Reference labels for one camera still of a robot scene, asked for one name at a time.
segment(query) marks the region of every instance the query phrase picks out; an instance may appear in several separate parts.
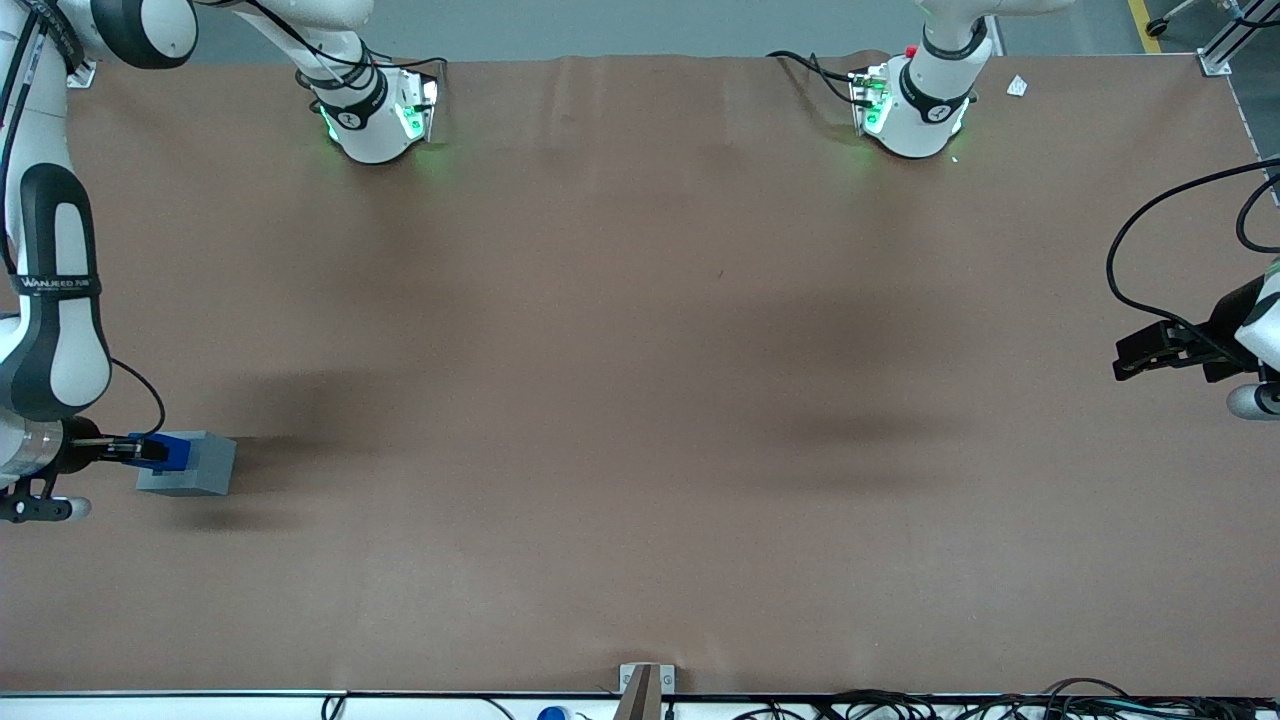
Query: black cable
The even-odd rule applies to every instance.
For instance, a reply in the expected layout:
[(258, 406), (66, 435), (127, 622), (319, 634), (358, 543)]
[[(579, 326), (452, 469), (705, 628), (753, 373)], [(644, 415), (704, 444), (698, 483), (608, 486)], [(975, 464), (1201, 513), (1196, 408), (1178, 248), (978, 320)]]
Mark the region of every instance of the black cable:
[(1261, 20), (1261, 22), (1260, 20), (1247, 20), (1247, 19), (1244, 19), (1244, 15), (1240, 15), (1239, 18), (1235, 18), (1234, 22), (1235, 22), (1235, 24), (1238, 24), (1240, 27), (1247, 27), (1247, 28), (1251, 28), (1251, 29), (1267, 29), (1267, 28), (1272, 28), (1272, 27), (1280, 27), (1280, 20)]
[(1199, 698), (1185, 698), (1185, 697), (1144, 698), (1144, 701), (1151, 707), (1184, 708), (1184, 710), (1192, 711), (1193, 715), (1190, 715), (1190, 716), (1184, 715), (1184, 717), (1201, 717), (1201, 719), (1212, 719), (1212, 720), (1235, 720), (1235, 712), (1233, 711), (1233, 706), (1230, 706), (1230, 705), (1228, 705), (1225, 702), (1217, 701), (1217, 700), (1207, 698), (1207, 697), (1199, 697)]
[(489, 698), (489, 697), (483, 697), (480, 700), (483, 700), (483, 701), (488, 702), (489, 705), (497, 707), (499, 712), (502, 712), (503, 715), (507, 716), (507, 720), (516, 720), (516, 716), (512, 715), (509, 710), (507, 710), (506, 707), (503, 707), (502, 705), (499, 705), (498, 701), (495, 701), (493, 698)]
[[(1098, 698), (1098, 700), (1094, 700), (1092, 705), (1107, 705), (1107, 700), (1106, 698)], [(1169, 711), (1165, 711), (1165, 710), (1157, 710), (1155, 707), (1146, 707), (1146, 706), (1143, 706), (1140, 703), (1132, 702), (1132, 701), (1124, 701), (1124, 702), (1116, 703), (1115, 706), (1111, 707), (1111, 710), (1112, 711), (1119, 711), (1119, 712), (1129, 712), (1129, 714), (1133, 714), (1133, 715), (1147, 715), (1149, 717), (1166, 717), (1169, 720), (1208, 720), (1206, 717), (1202, 717), (1198, 712), (1194, 714), (1194, 715), (1188, 715), (1185, 712), (1169, 712)]]
[(18, 0), (18, 4), (36, 15), (40, 32), (54, 44), (63, 56), (67, 74), (72, 74), (84, 61), (84, 46), (76, 36), (76, 26), (58, 6), (58, 0)]
[(1053, 683), (1052, 685), (1050, 685), (1048, 688), (1046, 688), (1044, 692), (1050, 693), (1050, 691), (1052, 691), (1051, 694), (1050, 694), (1050, 697), (1056, 697), (1059, 693), (1061, 693), (1066, 688), (1070, 688), (1071, 685), (1098, 685), (1100, 688), (1106, 688), (1106, 689), (1116, 693), (1120, 697), (1124, 697), (1124, 698), (1130, 697), (1129, 693), (1124, 692), (1119, 687), (1116, 687), (1116, 685), (1114, 685), (1114, 684), (1111, 684), (1111, 683), (1108, 683), (1106, 680), (1100, 680), (1097, 678), (1068, 678), (1065, 680), (1059, 680), (1059, 682)]
[(1240, 245), (1248, 247), (1254, 252), (1268, 252), (1268, 254), (1280, 252), (1280, 246), (1267, 246), (1267, 245), (1254, 243), (1252, 240), (1249, 240), (1249, 236), (1244, 229), (1244, 225), (1249, 219), (1249, 213), (1253, 211), (1253, 206), (1258, 204), (1258, 200), (1262, 199), (1263, 195), (1267, 195), (1271, 191), (1271, 188), (1276, 187), (1277, 184), (1280, 184), (1280, 173), (1277, 173), (1274, 178), (1270, 178), (1268, 181), (1260, 184), (1258, 188), (1253, 191), (1253, 195), (1249, 195), (1249, 199), (1244, 201), (1244, 205), (1240, 206), (1240, 213), (1235, 217), (1235, 238), (1240, 241)]
[(1124, 292), (1121, 292), (1120, 291), (1120, 286), (1116, 283), (1115, 260), (1116, 260), (1116, 252), (1120, 250), (1120, 243), (1124, 242), (1125, 236), (1128, 236), (1129, 231), (1133, 228), (1133, 225), (1135, 225), (1138, 223), (1138, 220), (1142, 219), (1142, 217), (1146, 215), (1147, 211), (1149, 211), (1156, 205), (1160, 205), (1161, 202), (1164, 202), (1165, 200), (1169, 200), (1170, 197), (1172, 197), (1175, 195), (1187, 192), (1188, 190), (1194, 190), (1197, 187), (1201, 187), (1203, 184), (1208, 184), (1211, 182), (1217, 182), (1220, 179), (1225, 179), (1225, 178), (1229, 178), (1229, 177), (1239, 176), (1239, 174), (1243, 174), (1243, 173), (1252, 173), (1254, 170), (1262, 170), (1262, 169), (1266, 169), (1266, 168), (1274, 168), (1274, 167), (1277, 167), (1277, 165), (1280, 165), (1280, 158), (1271, 159), (1271, 160), (1262, 160), (1262, 161), (1258, 161), (1258, 163), (1248, 163), (1245, 165), (1236, 165), (1235, 168), (1229, 168), (1226, 170), (1219, 170), (1216, 173), (1210, 173), (1210, 174), (1207, 174), (1204, 177), (1196, 178), (1196, 179), (1189, 181), (1189, 182), (1184, 182), (1183, 184), (1180, 184), (1178, 187), (1174, 187), (1171, 190), (1166, 190), (1165, 192), (1161, 192), (1156, 197), (1148, 200), (1142, 208), (1138, 209), (1137, 213), (1134, 213), (1133, 215), (1129, 217), (1128, 220), (1125, 220), (1124, 225), (1120, 227), (1120, 232), (1116, 233), (1115, 240), (1111, 241), (1111, 249), (1107, 251), (1107, 268), (1106, 268), (1107, 269), (1107, 286), (1111, 287), (1111, 295), (1114, 295), (1116, 300), (1119, 300), (1120, 302), (1128, 305), (1129, 307), (1133, 307), (1134, 310), (1142, 310), (1143, 313), (1149, 313), (1149, 314), (1156, 315), (1158, 318), (1165, 318), (1166, 320), (1171, 320), (1174, 323), (1178, 323), (1188, 333), (1196, 336), (1197, 340), (1199, 340), (1201, 342), (1203, 342), (1208, 347), (1212, 347), (1222, 357), (1225, 357), (1226, 360), (1231, 361), (1236, 366), (1240, 366), (1240, 368), (1248, 366), (1247, 363), (1242, 361), (1233, 352), (1230, 352), (1229, 350), (1226, 350), (1225, 347), (1222, 347), (1217, 341), (1215, 341), (1213, 338), (1208, 337), (1204, 332), (1202, 332), (1199, 328), (1197, 328), (1193, 323), (1190, 323), (1189, 320), (1187, 320), (1181, 315), (1170, 313), (1169, 310), (1165, 310), (1165, 309), (1161, 309), (1161, 307), (1156, 307), (1155, 305), (1147, 305), (1144, 302), (1138, 302), (1137, 300), (1133, 300), (1129, 296), (1126, 296)]
[(768, 712), (773, 717), (790, 717), (791, 720), (809, 720), (808, 717), (805, 717), (804, 715), (800, 715), (799, 712), (796, 712), (794, 710), (787, 710), (786, 707), (778, 707), (776, 705), (771, 705), (768, 707), (762, 707), (760, 710), (753, 710), (750, 712), (744, 712), (744, 714), (739, 715), (737, 717), (735, 717), (733, 720), (760, 720), (759, 716), (760, 716), (760, 714), (764, 714), (764, 712)]
[(320, 720), (338, 720), (342, 708), (347, 706), (347, 696), (329, 696), (320, 705)]
[[(4, 111), (9, 109), (9, 97), (13, 95), (14, 85), (18, 82), (18, 72), (22, 68), (22, 56), (27, 54), (27, 44), (31, 42), (31, 36), (36, 31), (36, 14), (29, 13), (27, 15), (27, 22), (22, 26), (22, 33), (18, 36), (18, 44), (13, 51), (13, 59), (9, 60), (9, 72), (4, 78), (4, 87), (0, 87), (0, 120), (3, 120)], [(9, 233), (8, 233), (8, 219), (5, 218), (5, 210), (8, 202), (4, 201), (9, 192), (9, 159), (13, 156), (13, 143), (14, 138), (18, 136), (18, 118), (22, 117), (22, 110), (26, 108), (27, 100), (22, 97), (22, 106), (15, 106), (13, 109), (13, 117), (9, 120), (9, 129), (5, 133), (4, 150), (0, 151), (0, 225), (5, 232), (4, 247), (0, 250), (0, 255), (4, 258), (5, 270), (10, 275), (18, 274), (18, 265), (13, 260), (13, 250), (9, 247)]]
[[(809, 72), (815, 73), (818, 77), (820, 77), (822, 82), (824, 82), (827, 85), (827, 87), (831, 90), (831, 92), (836, 97), (840, 97), (845, 102), (849, 102), (850, 105), (855, 105), (858, 108), (870, 108), (872, 106), (872, 102), (869, 102), (867, 100), (856, 100), (854, 97), (850, 97), (849, 95), (846, 95), (845, 92), (842, 92), (838, 87), (836, 87), (835, 83), (831, 82), (832, 79), (838, 79), (838, 81), (849, 82), (849, 76), (847, 74), (835, 73), (832, 70), (828, 70), (827, 68), (823, 68), (822, 63), (818, 61), (818, 54), (817, 53), (810, 53), (808, 60), (805, 60), (800, 55), (796, 55), (795, 53), (791, 53), (790, 50), (776, 50), (773, 53), (769, 53), (767, 56), (768, 58), (780, 58), (780, 59), (785, 59), (785, 60), (795, 60), (796, 63), (800, 63), (801, 65), (804, 65), (805, 69), (808, 69)], [(850, 72), (851, 73), (858, 73), (858, 72), (863, 72), (863, 70), (867, 70), (867, 68), (855, 68), (855, 69), (852, 69)]]
[(156, 420), (155, 427), (152, 427), (150, 430), (142, 433), (142, 438), (148, 438), (148, 437), (159, 433), (160, 428), (164, 427), (164, 421), (169, 418), (169, 414), (168, 414), (168, 411), (164, 407), (164, 398), (160, 397), (160, 392), (156, 389), (156, 386), (151, 384), (151, 380), (146, 379), (142, 375), (142, 373), (134, 370), (133, 368), (125, 365), (124, 363), (120, 363), (115, 357), (111, 357), (111, 364), (115, 365), (116, 368), (124, 370), (125, 373), (133, 375), (140, 383), (142, 383), (142, 387), (147, 388), (147, 392), (150, 392), (151, 397), (156, 401), (156, 409), (160, 410), (160, 419)]
[(986, 720), (987, 711), (992, 710), (993, 707), (1000, 707), (1001, 705), (1009, 705), (1012, 706), (1014, 710), (1018, 710), (1023, 705), (1023, 696), (997, 697), (991, 702), (986, 702), (973, 708), (966, 708), (960, 715), (956, 715), (955, 720), (970, 720), (973, 717), (977, 717), (978, 720)]
[[(925, 697), (909, 696), (887, 691), (846, 691), (831, 697), (832, 705), (849, 703), (845, 711), (846, 720), (865, 720), (877, 710), (888, 708), (893, 711), (897, 720), (938, 720), (937, 708)], [(922, 711), (916, 706), (924, 706)], [(854, 715), (854, 710), (861, 710)]]
[[(365, 53), (364, 58), (371, 58), (372, 56), (369, 53), (367, 47), (364, 49), (364, 53)], [(333, 72), (333, 68), (328, 68), (328, 69), (330, 72)], [(306, 73), (302, 72), (302, 68), (298, 68), (298, 69), (293, 70), (293, 82), (298, 83), (298, 87), (301, 87), (303, 90), (315, 90), (316, 87), (319, 87), (320, 90), (340, 90), (340, 88), (347, 87), (347, 88), (355, 90), (356, 92), (360, 92), (360, 91), (364, 91), (364, 90), (369, 90), (370, 87), (374, 86), (374, 83), (378, 82), (378, 73), (372, 72), (372, 73), (369, 73), (369, 79), (365, 81), (364, 85), (358, 85), (357, 86), (356, 85), (356, 78), (358, 78), (360, 76), (364, 76), (365, 74), (365, 72), (364, 72), (365, 69), (366, 69), (365, 67), (360, 67), (358, 72), (347, 73), (346, 77), (337, 78), (337, 79), (324, 79), (324, 81), (320, 81), (320, 79), (316, 79), (316, 78), (307, 77)]]
[(828, 69), (824, 69), (822, 67), (814, 67), (813, 64), (809, 63), (808, 58), (803, 58), (799, 54), (792, 53), (790, 50), (774, 50), (773, 53), (769, 53), (768, 55), (765, 55), (765, 58), (785, 58), (787, 60), (795, 60), (796, 63), (800, 63), (801, 65), (804, 65), (805, 68), (808, 68), (809, 72), (812, 72), (812, 73), (823, 73), (824, 76), (829, 77), (831, 79), (844, 79), (844, 81), (849, 79), (849, 76), (842, 76), (840, 73), (833, 73), (833, 72), (831, 72)]
[[(271, 20), (271, 23), (275, 24), (275, 27), (278, 27), (282, 31), (284, 31), (284, 33), (288, 35), (291, 38), (293, 38), (294, 42), (297, 42), (298, 45), (306, 47), (308, 53), (311, 53), (312, 55), (316, 55), (317, 58), (324, 58), (326, 60), (333, 60), (334, 63), (342, 63), (342, 64), (352, 67), (352, 68), (374, 68), (374, 69), (378, 69), (378, 68), (401, 68), (401, 69), (406, 69), (406, 70), (410, 70), (410, 69), (413, 69), (413, 68), (417, 68), (417, 67), (421, 67), (421, 65), (426, 65), (426, 64), (430, 64), (430, 63), (440, 63), (442, 65), (447, 65), (449, 63), (444, 58), (426, 58), (424, 60), (412, 60), (412, 61), (408, 61), (408, 63), (390, 63), (390, 61), (387, 61), (387, 63), (370, 63), (369, 60), (365, 60), (365, 59), (360, 59), (360, 60), (344, 60), (344, 59), (338, 58), (335, 55), (330, 55), (328, 53), (325, 53), (324, 50), (321, 50), (321, 49), (311, 45), (310, 42), (307, 42), (307, 40), (305, 37), (302, 37), (302, 33), (300, 33), (292, 24), (289, 24), (280, 15), (278, 15), (278, 14), (273, 13), (271, 10), (268, 10), (266, 8), (264, 8), (262, 4), (259, 3), (257, 0), (244, 0), (244, 3), (247, 5), (251, 5), (259, 13), (262, 13), (264, 18)], [(385, 53), (374, 53), (372, 50), (369, 50), (369, 54), (374, 55), (376, 58), (385, 58), (385, 59), (390, 60), (390, 55), (387, 55)]]

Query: blue clamp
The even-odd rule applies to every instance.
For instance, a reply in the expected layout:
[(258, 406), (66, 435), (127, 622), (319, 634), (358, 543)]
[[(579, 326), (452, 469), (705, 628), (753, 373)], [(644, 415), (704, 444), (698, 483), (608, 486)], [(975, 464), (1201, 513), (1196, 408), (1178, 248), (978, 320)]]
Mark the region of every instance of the blue clamp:
[(182, 439), (169, 436), (150, 436), (143, 437), (143, 433), (129, 433), (129, 439), (140, 439), (145, 442), (160, 443), (169, 451), (169, 455), (164, 460), (145, 460), (142, 457), (134, 460), (125, 460), (125, 465), (132, 465), (134, 468), (142, 468), (143, 470), (152, 470), (156, 473), (180, 473), (187, 469), (187, 462), (191, 461), (191, 441)]

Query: green led light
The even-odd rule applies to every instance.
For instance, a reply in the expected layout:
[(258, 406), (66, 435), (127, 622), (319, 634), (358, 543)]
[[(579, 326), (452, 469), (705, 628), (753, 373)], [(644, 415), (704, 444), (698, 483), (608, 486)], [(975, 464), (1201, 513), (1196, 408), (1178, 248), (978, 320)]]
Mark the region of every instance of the green led light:
[(404, 126), (404, 135), (410, 140), (417, 140), (422, 137), (425, 131), (422, 129), (422, 113), (417, 111), (415, 108), (402, 108), (396, 105), (396, 111), (401, 117), (401, 124)]
[(325, 111), (324, 105), (320, 106), (320, 117), (324, 118), (325, 127), (329, 128), (329, 140), (334, 142), (342, 142), (338, 140), (338, 131), (333, 127), (333, 120), (329, 119), (329, 113)]

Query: gray block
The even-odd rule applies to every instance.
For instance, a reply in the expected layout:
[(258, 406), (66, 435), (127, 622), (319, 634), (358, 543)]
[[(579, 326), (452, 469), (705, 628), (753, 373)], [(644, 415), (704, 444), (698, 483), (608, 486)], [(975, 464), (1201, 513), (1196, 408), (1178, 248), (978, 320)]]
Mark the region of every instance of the gray block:
[(157, 473), (141, 470), (137, 488), (169, 497), (204, 497), (227, 495), (236, 462), (236, 441), (200, 432), (165, 432), (169, 437), (191, 441), (187, 469)]

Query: black band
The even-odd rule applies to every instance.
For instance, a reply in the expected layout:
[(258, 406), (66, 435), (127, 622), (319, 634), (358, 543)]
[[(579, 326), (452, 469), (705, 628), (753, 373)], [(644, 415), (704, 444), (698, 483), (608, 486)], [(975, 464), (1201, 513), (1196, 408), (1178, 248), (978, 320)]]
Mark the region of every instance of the black band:
[(978, 18), (978, 20), (973, 23), (973, 36), (969, 37), (969, 45), (965, 45), (959, 50), (943, 50), (929, 42), (929, 33), (925, 32), (923, 47), (925, 53), (940, 60), (964, 60), (969, 55), (978, 51), (983, 40), (987, 40), (987, 19)]
[(1253, 389), (1253, 402), (1258, 405), (1258, 410), (1262, 410), (1267, 415), (1280, 415), (1271, 409), (1276, 404), (1276, 388), (1272, 387), (1275, 383), (1260, 384)]
[(1249, 314), (1244, 318), (1244, 322), (1240, 323), (1240, 327), (1247, 328), (1261, 320), (1263, 315), (1270, 313), (1271, 309), (1276, 306), (1276, 302), (1280, 302), (1280, 292), (1272, 292), (1266, 297), (1258, 299), (1257, 305), (1253, 306), (1253, 310), (1249, 310)]
[(376, 76), (376, 86), (372, 92), (370, 92), (364, 100), (356, 102), (355, 105), (347, 105), (346, 108), (339, 105), (330, 105), (329, 102), (320, 101), (320, 106), (324, 108), (325, 114), (329, 119), (338, 123), (343, 129), (365, 129), (369, 126), (369, 118), (374, 117), (374, 113), (383, 108), (387, 101), (387, 76), (381, 70), (374, 70)]
[[(142, 3), (143, 0), (93, 0), (90, 6), (93, 10), (93, 24), (97, 26), (97, 33), (102, 36), (102, 42), (106, 42), (108, 49), (115, 53), (116, 58), (134, 68), (166, 70), (186, 63), (191, 58), (191, 53), (195, 51), (196, 44), (191, 45), (191, 50), (186, 55), (178, 58), (170, 58), (156, 50), (147, 36), (147, 29), (142, 26)], [(192, 14), (196, 13), (191, 8), (191, 0), (187, 0), (187, 9)]]
[(920, 119), (931, 126), (945, 123), (951, 119), (956, 110), (964, 106), (965, 101), (969, 100), (969, 92), (973, 91), (973, 86), (970, 86), (964, 95), (950, 100), (928, 95), (916, 87), (911, 81), (910, 60), (902, 65), (902, 73), (897, 79), (899, 85), (902, 87), (902, 99), (906, 100), (909, 105), (919, 110)]
[(13, 291), (27, 297), (76, 300), (102, 295), (102, 281), (97, 275), (13, 275)]
[(76, 27), (67, 19), (67, 14), (49, 0), (18, 0), (18, 3), (40, 19), (40, 27), (58, 46), (58, 53), (67, 64), (67, 74), (76, 72), (76, 68), (84, 61), (84, 46), (76, 36)]

